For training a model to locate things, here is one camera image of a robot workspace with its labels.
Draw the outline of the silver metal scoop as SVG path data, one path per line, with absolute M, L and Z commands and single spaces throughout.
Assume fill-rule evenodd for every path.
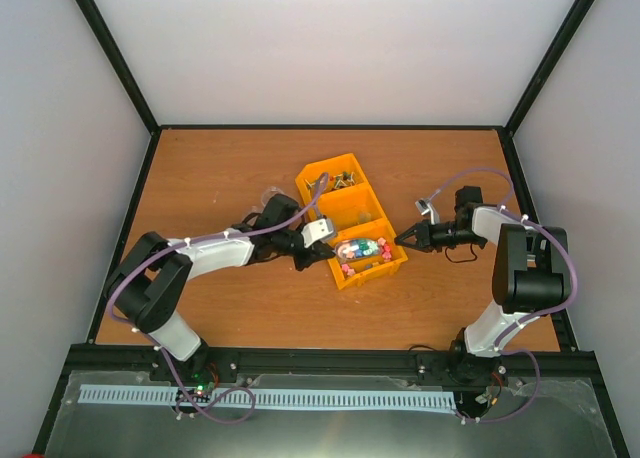
M 370 238 L 352 238 L 338 242 L 334 252 L 341 262 L 353 262 L 381 256 L 383 248 Z

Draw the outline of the clear plastic cup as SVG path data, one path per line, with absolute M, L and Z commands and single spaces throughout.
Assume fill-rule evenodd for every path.
M 297 201 L 286 195 L 278 187 L 267 188 L 261 195 L 261 202 L 264 211 L 267 209 L 290 210 L 298 208 Z

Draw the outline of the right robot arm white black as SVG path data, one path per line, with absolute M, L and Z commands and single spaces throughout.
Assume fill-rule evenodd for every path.
M 454 219 L 441 222 L 429 200 L 416 207 L 423 219 L 395 238 L 416 251 L 448 253 L 461 246 L 496 246 L 492 301 L 480 317 L 451 342 L 446 370 L 457 382 L 472 383 L 493 372 L 505 346 L 521 329 L 554 313 L 572 296 L 575 269 L 568 235 L 486 203 L 478 186 L 455 193 Z

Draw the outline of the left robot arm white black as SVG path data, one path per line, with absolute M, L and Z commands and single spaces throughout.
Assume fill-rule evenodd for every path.
M 107 309 L 146 335 L 172 358 L 186 380 L 201 378 L 208 368 L 209 346 L 177 311 L 188 281 L 226 268 L 246 267 L 289 256 L 303 271 L 333 258 L 328 242 L 336 230 L 320 214 L 306 219 L 298 202 L 273 195 L 260 212 L 222 232 L 195 239 L 165 239 L 144 234 L 108 277 Z

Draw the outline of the yellow three-compartment bin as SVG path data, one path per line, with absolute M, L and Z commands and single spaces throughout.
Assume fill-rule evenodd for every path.
M 343 171 L 355 172 L 358 184 L 341 190 L 322 192 L 318 196 L 316 207 L 309 211 L 309 216 L 313 219 L 324 216 L 333 221 L 337 231 L 337 235 L 329 241 L 333 249 L 338 242 L 346 239 L 376 240 L 384 237 L 391 247 L 392 260 L 366 271 L 356 265 L 358 273 L 352 277 L 346 277 L 335 255 L 328 264 L 336 286 L 340 290 L 361 286 L 375 278 L 390 276 L 408 260 L 404 249 L 395 243 L 396 233 L 391 222 L 354 154 L 343 154 L 305 165 L 295 179 L 303 202 L 308 203 L 316 197 L 316 191 L 310 192 L 306 188 L 305 179 L 316 181 L 322 174 L 327 174 L 329 177 Z

